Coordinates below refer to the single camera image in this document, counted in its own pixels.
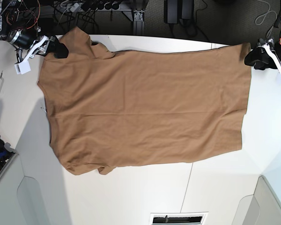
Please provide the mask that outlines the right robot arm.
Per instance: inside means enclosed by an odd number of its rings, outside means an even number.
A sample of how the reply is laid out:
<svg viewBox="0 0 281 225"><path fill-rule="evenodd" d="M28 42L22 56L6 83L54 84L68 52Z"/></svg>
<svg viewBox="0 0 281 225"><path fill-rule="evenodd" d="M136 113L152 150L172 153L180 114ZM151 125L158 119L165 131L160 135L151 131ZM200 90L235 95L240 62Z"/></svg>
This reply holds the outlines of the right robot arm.
<svg viewBox="0 0 281 225"><path fill-rule="evenodd" d="M17 65L35 55L52 53L57 59L68 57L67 47L39 25L42 4L50 0L0 0L0 41L10 43L16 51Z"/></svg>

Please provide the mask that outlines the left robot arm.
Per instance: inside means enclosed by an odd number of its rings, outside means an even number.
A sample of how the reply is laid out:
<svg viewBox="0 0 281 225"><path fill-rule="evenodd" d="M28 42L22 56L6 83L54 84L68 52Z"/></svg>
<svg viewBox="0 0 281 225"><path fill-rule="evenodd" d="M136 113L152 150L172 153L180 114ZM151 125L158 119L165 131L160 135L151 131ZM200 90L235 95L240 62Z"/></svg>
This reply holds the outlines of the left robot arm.
<svg viewBox="0 0 281 225"><path fill-rule="evenodd" d="M277 41L271 37L272 30L279 26L281 26L281 7L279 13L275 13L275 22L268 30L266 39L259 39L257 47L246 55L245 65L256 70L277 69L281 74L281 31Z"/></svg>

